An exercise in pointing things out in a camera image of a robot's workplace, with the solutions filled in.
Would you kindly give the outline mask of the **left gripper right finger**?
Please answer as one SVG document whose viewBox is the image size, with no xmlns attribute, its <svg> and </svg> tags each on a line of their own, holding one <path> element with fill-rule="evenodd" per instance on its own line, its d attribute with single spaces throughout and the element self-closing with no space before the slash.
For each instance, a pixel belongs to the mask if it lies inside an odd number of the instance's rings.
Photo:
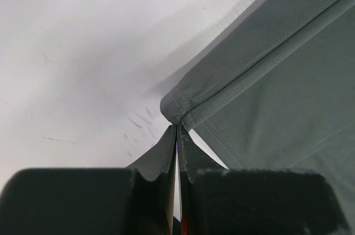
<svg viewBox="0 0 355 235">
<path fill-rule="evenodd" d="M 180 125 L 177 130 L 182 234 L 221 234 L 230 199 L 226 170 L 200 149 Z"/>
</svg>

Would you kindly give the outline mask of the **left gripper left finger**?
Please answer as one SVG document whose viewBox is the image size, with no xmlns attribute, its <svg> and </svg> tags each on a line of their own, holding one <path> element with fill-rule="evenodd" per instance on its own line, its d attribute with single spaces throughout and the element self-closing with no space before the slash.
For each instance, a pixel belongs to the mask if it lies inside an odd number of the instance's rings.
<svg viewBox="0 0 355 235">
<path fill-rule="evenodd" d="M 126 234 L 172 234 L 177 126 L 128 166 L 135 172 Z"/>
</svg>

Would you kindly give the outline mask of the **dark grey t shirt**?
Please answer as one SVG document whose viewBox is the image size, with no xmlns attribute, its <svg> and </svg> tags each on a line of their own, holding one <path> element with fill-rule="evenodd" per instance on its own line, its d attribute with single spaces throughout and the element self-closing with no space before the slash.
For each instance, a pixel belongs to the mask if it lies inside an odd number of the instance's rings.
<svg viewBox="0 0 355 235">
<path fill-rule="evenodd" d="M 354 193 L 354 0 L 265 0 L 160 109 L 228 168 L 314 170 Z"/>
</svg>

